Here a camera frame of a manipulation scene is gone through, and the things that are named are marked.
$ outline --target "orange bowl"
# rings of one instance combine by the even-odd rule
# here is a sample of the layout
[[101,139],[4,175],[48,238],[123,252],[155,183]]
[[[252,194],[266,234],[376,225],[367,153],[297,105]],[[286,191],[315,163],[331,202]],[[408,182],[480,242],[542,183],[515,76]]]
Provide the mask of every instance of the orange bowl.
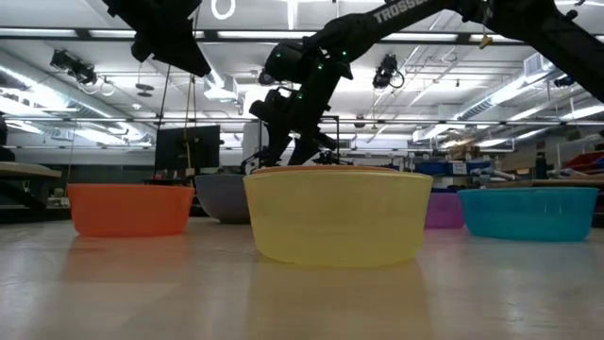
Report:
[[275,172],[284,171],[309,171],[309,170],[344,170],[344,171],[395,171],[394,169],[382,168],[377,166],[357,166],[357,165],[288,165],[288,166],[274,166],[269,168],[262,168],[254,171],[254,175],[257,174],[269,174]]
[[82,236],[141,237],[180,234],[195,189],[159,185],[70,184],[75,230]]

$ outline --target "plastic bowl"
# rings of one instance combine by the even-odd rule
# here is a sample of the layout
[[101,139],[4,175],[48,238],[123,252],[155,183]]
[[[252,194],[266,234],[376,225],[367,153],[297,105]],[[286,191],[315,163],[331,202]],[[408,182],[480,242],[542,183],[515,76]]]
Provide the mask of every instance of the plastic bowl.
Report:
[[426,216],[427,229],[461,229],[465,221],[457,194],[432,194]]
[[197,198],[204,211],[224,224],[248,224],[244,175],[205,175],[195,178]]
[[583,241],[590,232],[598,190],[513,188],[460,191],[472,234],[524,241]]
[[186,187],[70,184],[75,230],[82,236],[140,237],[180,234],[195,190]]
[[395,171],[285,171],[244,180],[256,247],[294,264],[361,267],[411,259],[432,178]]

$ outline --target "gray bowl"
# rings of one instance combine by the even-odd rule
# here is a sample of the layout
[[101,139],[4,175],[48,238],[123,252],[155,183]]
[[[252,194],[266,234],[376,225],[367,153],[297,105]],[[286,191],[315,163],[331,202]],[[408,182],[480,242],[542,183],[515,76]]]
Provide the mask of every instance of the gray bowl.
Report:
[[205,175],[195,178],[197,198],[204,211],[224,224],[248,224],[244,175]]

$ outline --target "purple bowl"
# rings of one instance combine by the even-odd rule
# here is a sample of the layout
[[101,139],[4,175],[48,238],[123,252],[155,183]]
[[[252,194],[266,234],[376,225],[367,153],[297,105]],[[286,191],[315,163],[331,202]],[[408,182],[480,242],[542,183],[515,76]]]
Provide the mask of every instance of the purple bowl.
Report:
[[427,229],[461,229],[463,206],[457,194],[432,194],[426,216]]

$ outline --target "table surface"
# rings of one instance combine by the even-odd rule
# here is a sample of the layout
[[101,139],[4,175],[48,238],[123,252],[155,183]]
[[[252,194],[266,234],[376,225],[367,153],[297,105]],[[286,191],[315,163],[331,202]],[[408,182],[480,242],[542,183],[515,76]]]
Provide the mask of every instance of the table surface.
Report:
[[60,171],[39,164],[0,161],[0,179],[4,178],[60,178]]
[[428,230],[376,269],[263,258],[249,226],[87,239],[71,222],[0,228],[3,340],[601,339],[604,230],[537,244]]

